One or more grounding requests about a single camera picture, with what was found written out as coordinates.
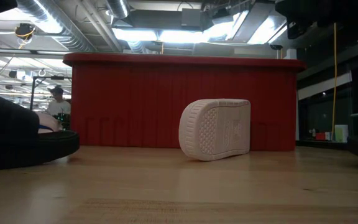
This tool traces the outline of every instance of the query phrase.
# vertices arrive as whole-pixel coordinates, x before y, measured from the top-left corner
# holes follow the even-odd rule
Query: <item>person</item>
[[[63,99],[63,89],[56,86],[50,92],[55,100],[49,103],[47,113],[52,116],[59,113],[70,114],[71,105]]]

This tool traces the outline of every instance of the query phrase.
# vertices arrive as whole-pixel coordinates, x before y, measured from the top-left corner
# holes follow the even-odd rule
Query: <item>white shoe sole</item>
[[[179,143],[188,156],[213,161],[246,154],[250,142],[250,109],[247,100],[198,100],[183,111]]]

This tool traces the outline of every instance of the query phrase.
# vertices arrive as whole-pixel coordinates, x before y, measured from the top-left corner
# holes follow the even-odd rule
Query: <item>wooden floor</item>
[[[82,147],[0,170],[0,223],[358,223],[358,157],[299,147],[214,162]]]

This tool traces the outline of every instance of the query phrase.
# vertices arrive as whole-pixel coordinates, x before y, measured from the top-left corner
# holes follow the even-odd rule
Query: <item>baseball cap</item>
[[[50,93],[54,94],[59,94],[59,95],[62,95],[63,94],[63,89],[60,88],[59,86],[56,86],[55,88],[49,90]]]

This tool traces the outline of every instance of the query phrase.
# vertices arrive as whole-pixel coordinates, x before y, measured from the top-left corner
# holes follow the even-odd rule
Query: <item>ceiling light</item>
[[[281,18],[275,19],[276,16],[268,16],[268,18],[259,26],[259,28],[252,35],[248,44],[264,44],[270,40],[277,30],[283,24]]]
[[[31,96],[31,93],[0,92],[0,95],[8,96]],[[50,96],[50,93],[34,93],[34,96]],[[71,99],[71,95],[63,94],[64,99]]]
[[[224,22],[224,23],[221,23],[221,24],[213,25],[208,30],[205,30],[203,32],[203,35],[207,39],[227,35],[231,31],[231,29],[233,28],[233,24],[234,24],[234,22]]]
[[[284,23],[283,27],[278,31],[269,41],[268,43],[273,43],[278,37],[280,37],[287,30],[287,23]]]
[[[42,84],[45,84],[45,85],[50,85],[49,82],[46,82],[46,81],[42,81]]]
[[[182,30],[165,30],[162,32],[160,40],[168,43],[200,43],[207,41],[202,32]]]
[[[230,30],[230,32],[227,34],[226,40],[229,39],[233,39],[233,37],[235,36],[235,34],[237,33],[237,31],[240,29],[240,26],[242,25],[242,23],[244,22],[244,20],[246,19],[247,15],[248,15],[248,10],[244,11],[244,12],[239,12],[237,14],[235,14],[233,16],[234,19],[234,25],[232,27],[232,29]]]
[[[119,40],[126,41],[156,41],[157,35],[152,30],[116,29],[112,31]]]

